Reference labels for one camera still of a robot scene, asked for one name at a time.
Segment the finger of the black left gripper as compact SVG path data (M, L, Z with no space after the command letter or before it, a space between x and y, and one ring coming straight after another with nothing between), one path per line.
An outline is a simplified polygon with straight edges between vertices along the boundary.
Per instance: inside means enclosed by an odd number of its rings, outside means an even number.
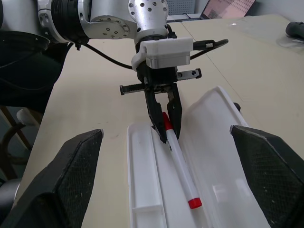
M144 93L145 93L145 99L148 109L148 115L151 120L152 127L159 135L160 140L163 143L166 143L167 135L165 130L161 104L156 101L153 88L151 87L145 88Z
M179 139L181 132L182 106L176 83L169 86L167 94L169 99L169 102L167 103L169 120L173 126L177 139Z

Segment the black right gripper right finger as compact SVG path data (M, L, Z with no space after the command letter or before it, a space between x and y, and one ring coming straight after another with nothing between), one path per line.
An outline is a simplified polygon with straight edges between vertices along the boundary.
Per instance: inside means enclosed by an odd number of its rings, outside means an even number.
M247 183L271 228L304 228L304 160L279 136L230 128Z

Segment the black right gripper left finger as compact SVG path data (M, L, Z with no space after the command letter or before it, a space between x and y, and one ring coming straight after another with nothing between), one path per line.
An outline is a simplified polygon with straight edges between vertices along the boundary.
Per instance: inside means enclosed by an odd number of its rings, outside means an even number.
M66 141L0 218L0 228L81 228L103 136L96 129Z

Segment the white marker with red cap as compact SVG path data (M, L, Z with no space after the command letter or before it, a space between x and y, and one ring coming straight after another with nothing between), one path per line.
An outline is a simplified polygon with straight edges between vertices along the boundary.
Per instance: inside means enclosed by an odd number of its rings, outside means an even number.
M167 144L169 146L172 160L174 162L185 198L190 209L197 209L202 206L197 188L184 159L176 133L173 130L173 125L171 124L169 117L165 112L162 113L162 116L164 119L164 126L167 135Z

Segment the white plastic pencil case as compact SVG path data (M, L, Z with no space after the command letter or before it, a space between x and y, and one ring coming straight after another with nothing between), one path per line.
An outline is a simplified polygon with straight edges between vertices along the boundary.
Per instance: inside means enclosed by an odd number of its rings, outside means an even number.
M202 206L186 201L169 147L146 122L127 130L131 228L270 228L230 134L247 123L226 91L207 91L183 115L179 144Z

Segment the grey rounded object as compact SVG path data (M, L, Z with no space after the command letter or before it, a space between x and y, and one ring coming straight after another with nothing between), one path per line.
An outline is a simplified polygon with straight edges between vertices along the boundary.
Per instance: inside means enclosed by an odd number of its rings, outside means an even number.
M0 218L12 209L21 179L12 179L0 186Z

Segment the wooden chair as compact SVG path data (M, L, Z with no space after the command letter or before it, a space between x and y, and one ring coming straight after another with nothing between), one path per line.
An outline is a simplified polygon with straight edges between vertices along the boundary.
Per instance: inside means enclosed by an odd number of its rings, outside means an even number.
M8 146L14 135L17 135L24 146L31 150L32 146L26 139L22 129L26 126L40 127L43 114L36 112L28 108L22 108L17 112L19 122L16 122L8 108L0 105L0 112L8 120L10 128L4 134L2 140L0 140L0 171L3 172L7 180L17 178L17 174L13 168L13 165L27 165L28 158L17 157L9 153Z

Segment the grey perforated panel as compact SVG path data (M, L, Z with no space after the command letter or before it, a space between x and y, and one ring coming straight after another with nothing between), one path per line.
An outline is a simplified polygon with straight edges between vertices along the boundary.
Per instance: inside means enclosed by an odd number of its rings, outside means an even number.
M169 7L169 15L182 15L195 13L197 0L166 0Z

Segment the open laptop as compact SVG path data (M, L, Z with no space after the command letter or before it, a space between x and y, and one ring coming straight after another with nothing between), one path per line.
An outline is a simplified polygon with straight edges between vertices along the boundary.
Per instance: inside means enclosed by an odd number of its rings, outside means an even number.
M257 0L208 0L200 19L242 18L256 8Z

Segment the clear plastic sheet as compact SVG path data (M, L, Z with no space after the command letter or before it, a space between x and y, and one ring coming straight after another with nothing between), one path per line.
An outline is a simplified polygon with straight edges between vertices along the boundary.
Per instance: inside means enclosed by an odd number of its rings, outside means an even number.
M289 22L282 18L244 17L228 25L232 31L250 38L303 54L304 41L289 37L285 29Z

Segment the dark robot torso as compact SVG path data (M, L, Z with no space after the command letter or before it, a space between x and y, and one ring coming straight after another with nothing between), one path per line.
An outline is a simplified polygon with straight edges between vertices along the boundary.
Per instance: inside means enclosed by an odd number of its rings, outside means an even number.
M25 32L0 31L0 105L43 114L71 47Z

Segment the black handheld controller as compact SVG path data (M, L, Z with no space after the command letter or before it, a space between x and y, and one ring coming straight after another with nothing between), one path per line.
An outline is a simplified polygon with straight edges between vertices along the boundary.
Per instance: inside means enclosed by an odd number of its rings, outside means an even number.
M304 40L304 22L290 22L285 32L290 37Z

